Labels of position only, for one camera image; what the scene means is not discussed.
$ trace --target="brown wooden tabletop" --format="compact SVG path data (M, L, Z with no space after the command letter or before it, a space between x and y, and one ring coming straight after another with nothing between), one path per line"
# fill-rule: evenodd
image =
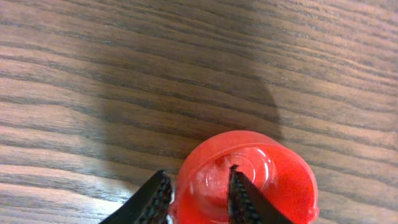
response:
M0 0L0 223L98 223L234 129L316 223L398 223L398 1Z

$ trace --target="dark blurry object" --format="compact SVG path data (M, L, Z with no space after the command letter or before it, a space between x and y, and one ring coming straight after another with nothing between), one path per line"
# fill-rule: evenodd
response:
M229 173L229 223L293 223L276 209L234 165Z
M166 170L157 171L119 210L100 224L167 223L171 193Z

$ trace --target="wooden table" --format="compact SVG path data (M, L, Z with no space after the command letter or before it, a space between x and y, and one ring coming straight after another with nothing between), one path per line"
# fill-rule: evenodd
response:
M98 223L205 139L300 154L316 223L398 223L398 2L1 0L0 223Z

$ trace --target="red plastic container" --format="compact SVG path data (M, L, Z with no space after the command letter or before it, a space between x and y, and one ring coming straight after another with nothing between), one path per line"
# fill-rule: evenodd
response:
M300 156L263 134L230 131L200 144L183 163L170 206L174 223L227 223L233 164L294 223L318 218L317 183Z

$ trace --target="red plastic cup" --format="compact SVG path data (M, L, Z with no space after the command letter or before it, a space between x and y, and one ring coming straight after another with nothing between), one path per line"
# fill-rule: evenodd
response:
M200 144L183 163L170 206L174 223L228 223L233 164L294 223L318 218L315 176L299 155L263 134L230 131Z

